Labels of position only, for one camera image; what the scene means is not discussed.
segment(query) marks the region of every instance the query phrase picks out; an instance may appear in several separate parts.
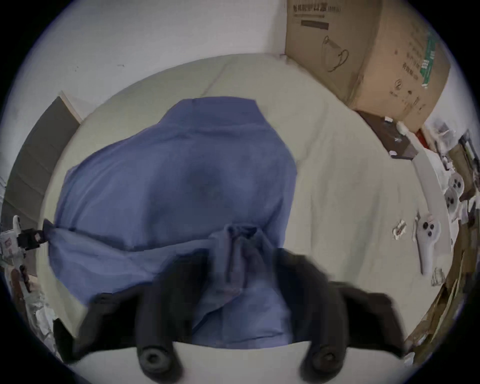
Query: blue blanket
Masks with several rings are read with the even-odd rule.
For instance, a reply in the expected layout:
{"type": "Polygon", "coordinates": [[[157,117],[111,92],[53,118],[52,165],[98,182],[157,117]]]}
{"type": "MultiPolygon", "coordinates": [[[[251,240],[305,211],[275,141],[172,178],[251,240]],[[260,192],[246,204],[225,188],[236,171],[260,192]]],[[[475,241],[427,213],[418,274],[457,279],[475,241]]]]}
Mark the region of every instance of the blue blanket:
{"type": "Polygon", "coordinates": [[[206,248],[213,278],[194,343],[288,344],[272,252],[284,240],[295,177],[290,152],[253,100],[182,100],[158,124],[69,170],[55,226],[44,225],[50,265],[86,305],[206,248]]]}

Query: cardboard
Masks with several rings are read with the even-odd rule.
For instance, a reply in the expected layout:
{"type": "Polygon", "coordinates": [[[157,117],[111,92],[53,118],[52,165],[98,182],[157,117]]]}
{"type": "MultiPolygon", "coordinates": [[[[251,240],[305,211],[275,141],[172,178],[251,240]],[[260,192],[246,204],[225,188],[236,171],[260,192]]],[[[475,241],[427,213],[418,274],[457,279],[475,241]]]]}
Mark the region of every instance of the cardboard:
{"type": "Polygon", "coordinates": [[[285,53],[350,108],[418,131],[450,64],[440,39],[400,0],[288,0],[285,53]]]}

